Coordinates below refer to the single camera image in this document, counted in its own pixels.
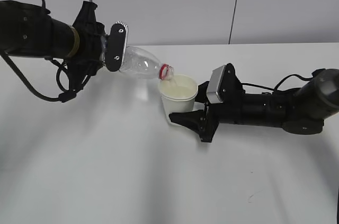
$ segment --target white wall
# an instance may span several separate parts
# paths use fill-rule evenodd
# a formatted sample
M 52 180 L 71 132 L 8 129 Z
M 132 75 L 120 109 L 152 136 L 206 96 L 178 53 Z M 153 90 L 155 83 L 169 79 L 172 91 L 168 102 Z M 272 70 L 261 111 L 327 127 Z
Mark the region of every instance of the white wall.
M 238 0 L 231 43 L 339 41 L 339 0 Z
M 117 20 L 130 44 L 225 44 L 235 0 L 93 0 L 106 31 Z
M 18 0 L 40 4 L 40 0 Z M 72 24 L 83 0 L 46 0 Z M 94 0 L 97 20 L 125 21 L 129 44 L 226 44 L 235 0 Z M 339 41 L 338 0 L 238 0 L 231 43 Z

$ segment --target cylindrical motor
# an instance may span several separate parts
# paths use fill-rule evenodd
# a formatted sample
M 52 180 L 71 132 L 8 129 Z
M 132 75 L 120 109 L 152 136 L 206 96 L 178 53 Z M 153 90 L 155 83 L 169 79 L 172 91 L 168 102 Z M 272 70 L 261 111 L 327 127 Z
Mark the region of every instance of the cylindrical motor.
M 294 94 L 296 112 L 326 119 L 339 111 L 339 69 L 327 69 Z
M 40 6 L 0 2 L 0 49 L 11 56 L 68 59 L 79 48 L 77 31 Z

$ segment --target black robotic arm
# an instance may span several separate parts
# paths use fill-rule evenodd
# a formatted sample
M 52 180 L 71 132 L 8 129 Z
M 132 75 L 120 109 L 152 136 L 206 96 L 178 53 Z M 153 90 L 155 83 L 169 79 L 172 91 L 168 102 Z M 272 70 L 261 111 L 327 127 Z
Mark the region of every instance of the black robotic arm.
M 289 77 L 274 88 L 242 84 L 232 64 L 215 69 L 210 81 L 199 86 L 196 102 L 204 103 L 204 110 L 172 113 L 172 122 L 196 132 L 201 141 L 212 142 L 219 123 L 268 126 L 299 134 L 322 132 L 324 119 L 339 111 L 339 70 L 319 69 L 302 88 L 278 90 Z M 272 91 L 248 94 L 244 85 Z

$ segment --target milky liquid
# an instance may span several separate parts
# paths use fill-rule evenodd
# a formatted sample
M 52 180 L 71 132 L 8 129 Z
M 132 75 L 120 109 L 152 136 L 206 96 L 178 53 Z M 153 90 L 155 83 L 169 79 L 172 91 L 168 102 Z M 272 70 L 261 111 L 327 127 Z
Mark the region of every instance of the milky liquid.
M 163 90 L 163 93 L 171 98 L 189 98 L 192 96 L 192 90 L 185 86 L 179 86 L 175 79 L 168 81 L 169 87 Z

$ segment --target table surface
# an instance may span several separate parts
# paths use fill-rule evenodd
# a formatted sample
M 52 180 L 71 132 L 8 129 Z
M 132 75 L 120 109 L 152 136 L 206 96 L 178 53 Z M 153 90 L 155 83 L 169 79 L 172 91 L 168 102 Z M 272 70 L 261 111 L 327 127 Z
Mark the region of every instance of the table surface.
M 339 43 L 144 48 L 199 84 L 228 62 L 266 86 L 339 68 Z M 15 62 L 59 93 L 51 64 Z M 0 67 L 0 223 L 335 223 L 339 115 L 314 136 L 221 124 L 203 144 L 167 124 L 157 80 L 102 69 L 76 99 L 47 103 Z

